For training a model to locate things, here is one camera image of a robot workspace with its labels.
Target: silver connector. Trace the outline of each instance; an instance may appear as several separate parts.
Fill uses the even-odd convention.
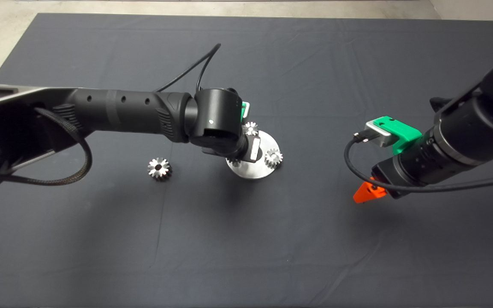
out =
[[[380,136],[378,138],[372,139],[372,142],[377,144],[381,148],[385,148],[386,146],[393,145],[399,138],[389,131],[382,129],[374,124],[374,120],[368,121],[364,125],[364,129],[371,129],[378,133]]]

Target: spur gear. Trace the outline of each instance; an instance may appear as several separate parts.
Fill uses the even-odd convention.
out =
[[[148,174],[156,181],[164,181],[172,175],[172,167],[165,158],[156,158],[147,166]]]
[[[250,121],[244,126],[245,134],[249,136],[258,136],[258,124]]]
[[[227,162],[232,166],[239,166],[241,164],[241,160],[236,160],[234,158],[226,158]]]
[[[278,149],[272,148],[266,152],[264,159],[266,160],[266,166],[276,169],[282,163],[282,153]]]

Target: cable connector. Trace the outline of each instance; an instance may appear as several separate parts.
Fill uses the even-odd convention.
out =
[[[379,138],[380,136],[381,136],[380,133],[369,128],[363,131],[359,131],[358,133],[354,133],[353,139],[355,140],[355,143],[360,143],[360,142],[369,142],[370,140]]]

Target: green 3d-printed part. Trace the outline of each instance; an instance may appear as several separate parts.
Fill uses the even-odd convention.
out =
[[[401,121],[397,121],[392,117],[381,117],[375,119],[373,123],[379,128],[389,131],[399,138],[399,140],[393,144],[393,154],[395,155],[406,150],[406,148],[411,146],[413,142],[422,136],[421,131],[408,126]]]
[[[243,107],[241,108],[241,121],[243,121],[243,117],[245,116],[245,110],[247,109],[247,104],[243,103]]]

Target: black cable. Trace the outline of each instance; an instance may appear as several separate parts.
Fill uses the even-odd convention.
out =
[[[353,144],[359,142],[360,142],[359,139],[353,139],[346,145],[344,150],[344,159],[346,161],[346,165],[351,170],[351,172],[353,172],[361,180],[371,183],[372,185],[375,185],[377,187],[383,187],[385,189],[394,190],[394,191],[408,191],[410,193],[443,193],[446,191],[459,191],[459,190],[493,186],[493,178],[465,182],[465,183],[458,183],[458,184],[438,185],[433,187],[404,187],[404,186],[392,185],[380,181],[375,181],[370,179],[370,177],[366,176],[358,169],[356,169],[355,166],[353,166],[353,164],[351,163],[351,159],[350,159],[351,147],[353,146]]]
[[[43,108],[34,108],[34,110],[42,115],[43,117],[48,118],[49,120],[56,123],[58,126],[63,128],[71,138],[73,138],[78,144],[80,144],[81,148],[85,151],[85,163],[79,169],[78,172],[70,175],[69,177],[65,177],[59,180],[38,180],[31,179],[25,177],[19,177],[17,175],[9,175],[9,174],[0,174],[0,181],[7,182],[15,182],[15,183],[24,183],[24,184],[33,184],[33,185],[43,185],[43,186],[58,186],[58,185],[67,185],[71,183],[75,183],[78,180],[82,179],[90,170],[92,166],[92,152],[90,151],[89,145],[86,140],[81,136],[81,133],[73,124],[68,122],[66,119],[61,118],[59,115],[48,111]]]
[[[207,58],[207,61],[205,61],[205,65],[203,65],[203,68],[201,69],[201,72],[199,73],[199,77],[197,78],[197,86],[195,87],[195,93],[199,92],[201,90],[201,79],[203,78],[203,74],[205,74],[205,70],[207,69],[208,64],[211,62],[212,57],[214,57],[214,54],[218,51],[220,48],[221,44],[218,43],[214,46],[213,48],[213,53],[209,58]]]
[[[207,67],[208,62],[211,61],[212,57],[214,56],[214,54],[218,51],[218,49],[220,47],[221,47],[221,43],[214,45],[213,49],[211,49],[211,51],[209,51],[206,55],[202,56],[199,60],[197,60],[192,65],[190,65],[189,68],[187,68],[184,72],[182,72],[181,74],[176,76],[173,80],[167,82],[167,84],[165,84],[164,86],[161,86],[159,89],[155,90],[155,92],[161,92],[161,91],[167,89],[169,86],[172,86],[175,82],[180,80],[183,76],[186,76],[186,74],[188,74],[191,70],[193,70],[194,68],[197,68],[197,65],[199,65],[201,62],[203,62],[204,60],[207,60],[207,62],[203,66],[203,70],[201,71],[201,74],[197,80],[197,86],[199,86],[200,78],[201,78],[201,76],[203,76],[203,72],[205,71],[205,68]]]

